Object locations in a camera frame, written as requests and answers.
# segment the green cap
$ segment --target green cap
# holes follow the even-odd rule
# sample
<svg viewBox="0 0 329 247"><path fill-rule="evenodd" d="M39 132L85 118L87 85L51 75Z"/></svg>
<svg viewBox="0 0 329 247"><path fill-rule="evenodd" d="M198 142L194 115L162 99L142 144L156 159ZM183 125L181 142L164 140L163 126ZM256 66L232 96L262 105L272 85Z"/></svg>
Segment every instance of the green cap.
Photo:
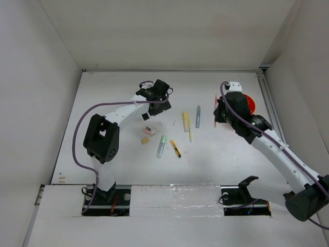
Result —
<svg viewBox="0 0 329 247"><path fill-rule="evenodd" d="M165 136L165 135L163 135L162 137L161 137L161 143L165 143L166 142L166 140L167 140L167 137Z"/></svg>

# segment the blue pen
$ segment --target blue pen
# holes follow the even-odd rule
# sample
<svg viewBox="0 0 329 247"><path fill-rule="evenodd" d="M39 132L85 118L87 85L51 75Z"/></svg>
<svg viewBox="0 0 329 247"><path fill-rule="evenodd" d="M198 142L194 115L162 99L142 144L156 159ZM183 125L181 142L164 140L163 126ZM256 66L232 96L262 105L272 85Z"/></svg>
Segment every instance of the blue pen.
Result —
<svg viewBox="0 0 329 247"><path fill-rule="evenodd" d="M200 127L200 111L201 111L201 108L200 108L200 105L198 105L197 109L196 109L196 122L195 122L196 128Z"/></svg>

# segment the white wall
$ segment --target white wall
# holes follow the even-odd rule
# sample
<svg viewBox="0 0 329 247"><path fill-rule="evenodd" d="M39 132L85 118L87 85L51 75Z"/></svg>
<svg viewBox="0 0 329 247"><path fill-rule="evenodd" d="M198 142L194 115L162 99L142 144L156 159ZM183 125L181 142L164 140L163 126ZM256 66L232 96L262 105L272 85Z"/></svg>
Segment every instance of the white wall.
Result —
<svg viewBox="0 0 329 247"><path fill-rule="evenodd" d="M40 0L81 68L258 68L295 0Z"/></svg>
<svg viewBox="0 0 329 247"><path fill-rule="evenodd" d="M37 0L0 1L0 245L22 246L81 72Z"/></svg>
<svg viewBox="0 0 329 247"><path fill-rule="evenodd" d="M287 142L322 175L329 173L328 10L327 0L301 3L286 48L266 73ZM319 216L328 226L329 206Z"/></svg>

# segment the black and yellow pen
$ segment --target black and yellow pen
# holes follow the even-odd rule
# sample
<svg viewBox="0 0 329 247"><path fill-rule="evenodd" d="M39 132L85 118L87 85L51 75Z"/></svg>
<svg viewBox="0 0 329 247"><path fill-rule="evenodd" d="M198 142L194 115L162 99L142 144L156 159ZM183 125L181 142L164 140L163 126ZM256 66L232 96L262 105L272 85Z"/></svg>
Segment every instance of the black and yellow pen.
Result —
<svg viewBox="0 0 329 247"><path fill-rule="evenodd" d="M174 143L173 140L170 140L170 143L171 145L173 146L174 150L175 150L175 153L177 154L177 156L180 158L181 155L180 155L180 152L178 151L177 147L176 147L176 144Z"/></svg>

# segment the yellow pencil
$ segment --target yellow pencil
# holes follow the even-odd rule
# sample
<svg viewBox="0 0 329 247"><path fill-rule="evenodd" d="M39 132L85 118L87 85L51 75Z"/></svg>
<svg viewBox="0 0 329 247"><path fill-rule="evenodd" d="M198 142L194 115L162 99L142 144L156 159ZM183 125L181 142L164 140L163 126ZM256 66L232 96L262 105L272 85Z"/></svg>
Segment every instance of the yellow pencil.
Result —
<svg viewBox="0 0 329 247"><path fill-rule="evenodd" d="M175 153L177 154L177 156L180 158L181 155L180 155L180 152L178 151L177 147L176 147L176 144L174 143L173 140L170 140L170 143L171 145L173 146L174 150L175 150Z"/></svg>
<svg viewBox="0 0 329 247"><path fill-rule="evenodd" d="M192 130L191 130L191 119L189 118L189 134L190 134L190 142L192 142Z"/></svg>

